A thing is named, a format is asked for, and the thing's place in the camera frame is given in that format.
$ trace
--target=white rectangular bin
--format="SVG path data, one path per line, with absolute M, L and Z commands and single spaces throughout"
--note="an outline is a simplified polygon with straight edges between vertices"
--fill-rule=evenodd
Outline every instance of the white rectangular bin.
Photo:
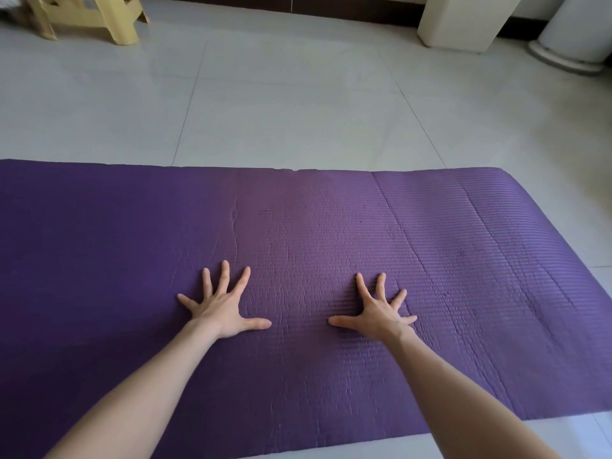
M 417 33 L 427 46 L 480 53 L 520 0 L 427 0 Z

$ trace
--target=person's left hand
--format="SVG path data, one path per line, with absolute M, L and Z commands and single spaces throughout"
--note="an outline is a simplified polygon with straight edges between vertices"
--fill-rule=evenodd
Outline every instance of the person's left hand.
M 247 330 L 264 330 L 270 328 L 272 322 L 268 319 L 245 319 L 240 315 L 238 303 L 244 291 L 251 268 L 246 267 L 242 277 L 228 293 L 230 284 L 230 264 L 227 261 L 221 263 L 221 278 L 216 293 L 212 292 L 210 281 L 210 270 L 202 271 L 202 282 L 204 283 L 204 300 L 201 304 L 189 299 L 184 294 L 177 295 L 179 301 L 192 312 L 192 321 L 202 319 L 207 324 L 213 325 L 217 331 L 217 338 L 226 339 Z

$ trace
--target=finger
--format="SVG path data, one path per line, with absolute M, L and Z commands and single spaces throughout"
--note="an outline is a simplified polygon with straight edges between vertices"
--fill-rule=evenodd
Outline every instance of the finger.
M 351 316 L 331 316 L 327 322 L 334 327 L 342 327 L 343 329 L 357 330 L 356 317 Z
M 395 296 L 395 298 L 393 298 L 393 301 L 391 301 L 391 307 L 395 310 L 399 309 L 402 306 L 404 300 L 406 299 L 406 295 L 408 295 L 408 292 L 405 289 L 400 290 L 400 292 Z
M 387 298 L 384 295 L 384 281 L 387 278 L 387 274 L 384 272 L 378 275 L 378 280 L 376 281 L 376 298 L 380 301 L 387 301 Z
M 404 324 L 414 324 L 417 320 L 417 316 L 406 316 L 402 317 Z
M 202 284 L 204 285 L 204 299 L 212 296 L 212 282 L 210 281 L 210 270 L 204 268 L 202 271 Z
M 217 295 L 222 295 L 228 292 L 228 285 L 230 284 L 230 264 L 223 260 L 221 263 L 221 277 L 219 278 L 219 286 L 217 287 Z
M 232 290 L 232 294 L 238 295 L 238 296 L 242 295 L 242 292 L 244 291 L 245 287 L 249 283 L 249 277 L 251 277 L 251 268 L 247 266 L 244 268 L 244 271 L 242 272 L 242 277 L 240 278 L 240 280 L 238 280 L 238 283 L 236 283 L 236 286 L 234 286 L 234 289 Z
M 176 297 L 179 299 L 180 303 L 186 307 L 187 309 L 189 309 L 191 312 L 195 312 L 195 310 L 198 308 L 198 304 L 192 300 L 189 299 L 187 296 L 185 296 L 184 294 L 179 293 L 178 295 L 176 295 Z
M 253 319 L 242 319 L 244 330 L 266 330 L 272 326 L 272 322 L 268 319 L 255 317 Z
M 363 281 L 363 275 L 360 272 L 357 272 L 355 276 L 355 282 L 357 282 L 357 290 L 359 290 L 359 294 L 365 303 L 366 298 L 372 298 L 370 292 L 368 291 L 368 287 L 366 287 L 365 282 Z

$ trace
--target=person's left arm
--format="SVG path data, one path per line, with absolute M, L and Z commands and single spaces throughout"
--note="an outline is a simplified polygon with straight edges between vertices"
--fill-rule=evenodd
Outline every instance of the person's left arm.
M 137 459 L 153 454 L 187 381 L 213 343 L 272 325 L 267 319 L 241 317 L 238 303 L 250 269 L 228 293 L 229 268 L 224 261 L 214 294 L 210 271 L 204 269 L 201 304 L 178 295 L 193 318 L 153 359 L 98 401 L 45 459 Z

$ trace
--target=hand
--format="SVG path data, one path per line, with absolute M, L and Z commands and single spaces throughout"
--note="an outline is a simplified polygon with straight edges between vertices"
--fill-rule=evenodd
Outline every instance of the hand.
M 417 316 L 402 317 L 397 313 L 408 292 L 400 290 L 393 301 L 387 303 L 384 293 L 385 278 L 384 272 L 378 276 L 376 281 L 378 299 L 374 299 L 363 282 L 363 275 L 358 273 L 355 281 L 363 299 L 363 312 L 356 317 L 332 316 L 327 321 L 335 327 L 356 330 L 369 339 L 378 341 L 384 340 L 394 329 L 409 328 L 408 324 L 415 322 Z
M 238 303 L 244 291 L 251 268 L 246 267 L 242 272 L 242 277 L 228 293 L 230 284 L 230 264 L 227 261 L 221 263 L 221 278 L 217 292 L 212 293 L 212 283 L 210 282 L 210 270 L 202 271 L 202 282 L 204 284 L 204 301 L 201 304 L 189 299 L 183 294 L 177 295 L 179 301 L 192 312 L 192 321 L 201 319 L 217 329 L 217 338 L 226 339 L 233 337 L 246 330 L 264 330 L 270 328 L 272 323 L 268 319 L 245 319 L 240 315 Z

